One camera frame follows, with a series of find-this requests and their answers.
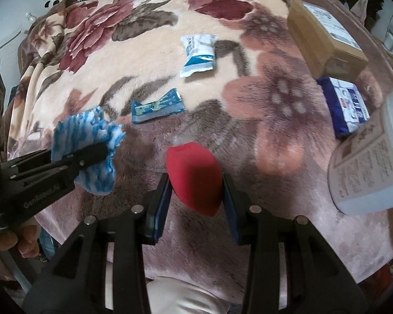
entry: human hand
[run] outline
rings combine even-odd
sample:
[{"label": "human hand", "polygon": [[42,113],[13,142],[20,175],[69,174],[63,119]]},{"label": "human hand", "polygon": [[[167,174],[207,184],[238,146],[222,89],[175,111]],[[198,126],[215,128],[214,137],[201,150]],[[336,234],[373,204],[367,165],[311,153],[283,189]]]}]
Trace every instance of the human hand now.
[{"label": "human hand", "polygon": [[[20,238],[18,240],[16,234],[10,230],[0,232],[0,251],[5,251],[17,244],[18,250],[22,257],[35,257],[39,254],[39,246],[37,238],[40,227],[36,221],[25,222],[20,228]],[[0,258],[0,280],[15,280],[13,275],[7,270]]]}]

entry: screw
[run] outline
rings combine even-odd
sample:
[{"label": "screw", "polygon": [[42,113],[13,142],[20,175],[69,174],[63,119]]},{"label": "screw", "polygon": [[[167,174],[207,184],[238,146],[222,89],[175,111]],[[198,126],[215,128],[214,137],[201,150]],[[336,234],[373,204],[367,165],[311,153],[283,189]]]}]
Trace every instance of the screw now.
[{"label": "screw", "polygon": [[139,214],[144,211],[144,207],[141,204],[133,205],[131,211],[135,214]]},{"label": "screw", "polygon": [[93,215],[87,216],[87,217],[84,219],[84,222],[85,222],[87,225],[93,224],[95,221],[96,221],[96,217],[93,216]]},{"label": "screw", "polygon": [[302,226],[308,224],[308,218],[306,216],[297,216],[296,221],[298,224],[301,224]]},{"label": "screw", "polygon": [[262,212],[262,208],[259,205],[254,204],[249,207],[249,211],[252,214],[260,214]]}]

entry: blue packaged item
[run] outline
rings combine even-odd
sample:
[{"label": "blue packaged item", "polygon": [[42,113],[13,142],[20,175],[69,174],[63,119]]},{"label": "blue packaged item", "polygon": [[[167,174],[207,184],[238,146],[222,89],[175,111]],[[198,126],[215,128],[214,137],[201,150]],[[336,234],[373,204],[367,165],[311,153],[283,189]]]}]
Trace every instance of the blue packaged item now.
[{"label": "blue packaged item", "polygon": [[335,78],[319,78],[317,83],[322,86],[336,137],[350,135],[370,118],[355,84]]},{"label": "blue packaged item", "polygon": [[140,104],[138,101],[131,102],[132,123],[140,124],[149,119],[171,115],[185,111],[185,106],[176,88],[171,89],[159,100]]},{"label": "blue packaged item", "polygon": [[196,34],[181,37],[183,47],[187,51],[187,63],[181,69],[179,77],[185,78],[194,72],[214,69],[214,44],[216,35]]}]

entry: floral blanket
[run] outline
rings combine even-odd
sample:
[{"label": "floral blanket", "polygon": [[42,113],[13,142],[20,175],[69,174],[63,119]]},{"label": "floral blanket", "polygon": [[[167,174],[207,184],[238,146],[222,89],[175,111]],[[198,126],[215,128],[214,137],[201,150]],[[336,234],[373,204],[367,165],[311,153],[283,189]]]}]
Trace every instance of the floral blanket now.
[{"label": "floral blanket", "polygon": [[[305,1],[329,10],[369,58],[356,84],[373,112],[393,88],[392,66],[337,0]],[[387,263],[393,211],[349,217],[332,203],[326,172],[338,142],[321,88],[288,32],[289,2],[98,0],[60,5],[39,20],[20,49],[8,158],[50,147],[59,120],[95,105],[127,134],[114,160],[114,191],[76,188],[38,214],[39,223],[63,242],[87,215],[118,215],[156,187],[168,147],[195,141],[252,201],[277,216],[306,215],[356,281]],[[179,78],[180,37],[196,33],[218,35],[217,67]],[[186,112],[131,124],[131,100],[153,101],[173,87]],[[173,196],[160,243],[143,251],[148,278],[176,277],[242,300],[249,250],[234,244],[223,210],[202,217]]]}]

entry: blue wrapper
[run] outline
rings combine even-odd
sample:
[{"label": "blue wrapper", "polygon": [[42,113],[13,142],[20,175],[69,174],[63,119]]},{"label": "blue wrapper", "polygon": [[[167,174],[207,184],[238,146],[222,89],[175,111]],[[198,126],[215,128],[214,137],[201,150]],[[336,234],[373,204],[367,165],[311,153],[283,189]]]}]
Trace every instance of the blue wrapper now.
[{"label": "blue wrapper", "polygon": [[317,83],[322,86],[336,137],[350,135],[370,118],[364,100],[353,83],[334,78],[320,78]]},{"label": "blue wrapper", "polygon": [[138,101],[131,102],[132,123],[139,124],[149,119],[171,115],[185,111],[185,105],[176,88],[171,89],[159,100],[140,104]]}]

